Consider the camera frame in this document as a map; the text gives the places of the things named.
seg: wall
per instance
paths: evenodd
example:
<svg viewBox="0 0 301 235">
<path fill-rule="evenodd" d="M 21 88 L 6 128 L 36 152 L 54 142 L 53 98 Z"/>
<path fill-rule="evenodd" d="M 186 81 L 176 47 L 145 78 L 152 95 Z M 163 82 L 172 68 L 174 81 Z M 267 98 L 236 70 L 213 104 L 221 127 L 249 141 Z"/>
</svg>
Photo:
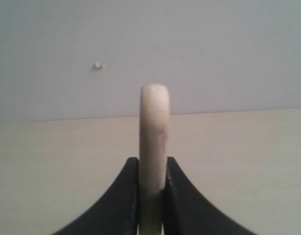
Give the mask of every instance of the wall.
<svg viewBox="0 0 301 235">
<path fill-rule="evenodd" d="M 301 107 L 301 0 L 0 0 L 0 122 L 137 115 L 153 81 L 173 113 Z"/>
</svg>

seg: white wall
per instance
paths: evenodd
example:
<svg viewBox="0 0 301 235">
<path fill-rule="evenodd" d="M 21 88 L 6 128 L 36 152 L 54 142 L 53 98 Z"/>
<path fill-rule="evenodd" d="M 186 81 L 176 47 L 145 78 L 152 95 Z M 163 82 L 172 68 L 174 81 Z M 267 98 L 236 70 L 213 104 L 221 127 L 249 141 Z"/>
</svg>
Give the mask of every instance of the white wall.
<svg viewBox="0 0 301 235">
<path fill-rule="evenodd" d="M 153 81 L 173 113 L 301 107 L 301 0 L 0 0 L 0 122 L 137 115 Z"/>
</svg>

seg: black holder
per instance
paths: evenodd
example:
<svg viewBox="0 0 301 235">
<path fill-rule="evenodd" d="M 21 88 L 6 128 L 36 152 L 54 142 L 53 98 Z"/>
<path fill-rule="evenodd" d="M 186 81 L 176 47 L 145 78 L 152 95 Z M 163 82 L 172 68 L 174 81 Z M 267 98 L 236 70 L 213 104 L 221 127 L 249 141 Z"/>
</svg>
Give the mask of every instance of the black holder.
<svg viewBox="0 0 301 235">
<path fill-rule="evenodd" d="M 138 164 L 128 158 L 106 193 L 83 215 L 53 235 L 136 235 Z M 168 157 L 163 191 L 165 235 L 255 235 L 213 206 Z"/>
</svg>

